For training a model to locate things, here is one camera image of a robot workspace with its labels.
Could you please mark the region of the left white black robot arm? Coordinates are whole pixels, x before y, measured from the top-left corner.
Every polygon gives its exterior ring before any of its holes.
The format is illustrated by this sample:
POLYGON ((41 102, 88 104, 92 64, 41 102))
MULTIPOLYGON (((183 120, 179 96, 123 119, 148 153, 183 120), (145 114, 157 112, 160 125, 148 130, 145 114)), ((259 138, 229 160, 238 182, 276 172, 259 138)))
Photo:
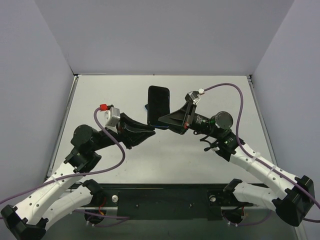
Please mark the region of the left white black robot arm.
POLYGON ((68 195, 63 193, 83 177, 110 172, 120 167, 126 158, 125 149, 132 149, 155 135, 152 126, 139 123, 121 113, 116 131, 89 125, 78 126, 73 133, 73 149, 60 166, 40 186, 26 190, 24 200, 6 205, 0 212, 6 227, 17 240, 40 240, 58 220, 85 205, 97 206, 104 196, 103 188, 93 179, 84 181, 68 195), (116 145, 121 151, 120 161, 106 169, 95 171, 101 160, 97 152, 116 145))

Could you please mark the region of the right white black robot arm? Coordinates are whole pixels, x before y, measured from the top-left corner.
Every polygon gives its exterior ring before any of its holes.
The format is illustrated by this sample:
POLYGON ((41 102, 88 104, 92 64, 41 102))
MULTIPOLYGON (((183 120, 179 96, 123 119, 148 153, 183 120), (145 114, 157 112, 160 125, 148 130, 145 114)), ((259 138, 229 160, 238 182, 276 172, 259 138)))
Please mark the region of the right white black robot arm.
POLYGON ((233 179, 224 188, 224 201, 230 205, 241 202, 264 207, 274 211, 285 223, 299 226, 314 205, 313 181, 306 175, 298 177, 279 168, 250 148, 232 132, 233 118, 228 112, 220 111, 207 118, 196 113, 198 99, 193 100, 189 95, 185 99, 182 108, 161 116, 159 121, 181 135, 191 129, 196 135, 214 138, 207 151, 213 150, 264 184, 260 187, 233 179))

